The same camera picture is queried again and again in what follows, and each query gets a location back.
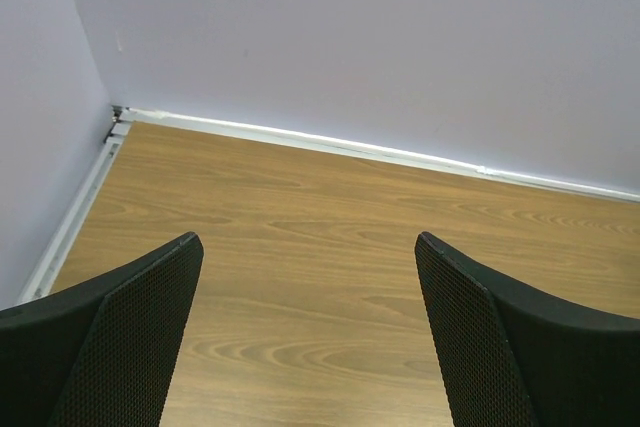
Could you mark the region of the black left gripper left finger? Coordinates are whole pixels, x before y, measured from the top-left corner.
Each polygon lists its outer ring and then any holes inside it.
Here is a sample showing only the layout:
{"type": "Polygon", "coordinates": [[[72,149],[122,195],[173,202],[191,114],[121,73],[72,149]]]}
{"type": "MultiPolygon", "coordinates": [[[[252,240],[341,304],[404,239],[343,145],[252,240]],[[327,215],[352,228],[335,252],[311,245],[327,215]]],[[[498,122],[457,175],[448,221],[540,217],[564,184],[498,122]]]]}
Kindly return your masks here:
{"type": "Polygon", "coordinates": [[[187,232],[2,310],[2,425],[159,425],[203,257],[187,232]]]}

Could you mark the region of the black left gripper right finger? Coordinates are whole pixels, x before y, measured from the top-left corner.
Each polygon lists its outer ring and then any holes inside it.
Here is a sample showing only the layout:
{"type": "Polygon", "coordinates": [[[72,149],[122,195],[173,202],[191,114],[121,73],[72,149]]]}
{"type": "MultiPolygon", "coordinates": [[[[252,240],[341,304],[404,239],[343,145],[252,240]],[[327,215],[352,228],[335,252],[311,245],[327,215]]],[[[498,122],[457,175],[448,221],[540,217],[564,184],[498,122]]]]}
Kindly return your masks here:
{"type": "Polygon", "coordinates": [[[429,232],[415,258],[454,425],[638,425],[638,319],[550,295],[429,232]]]}

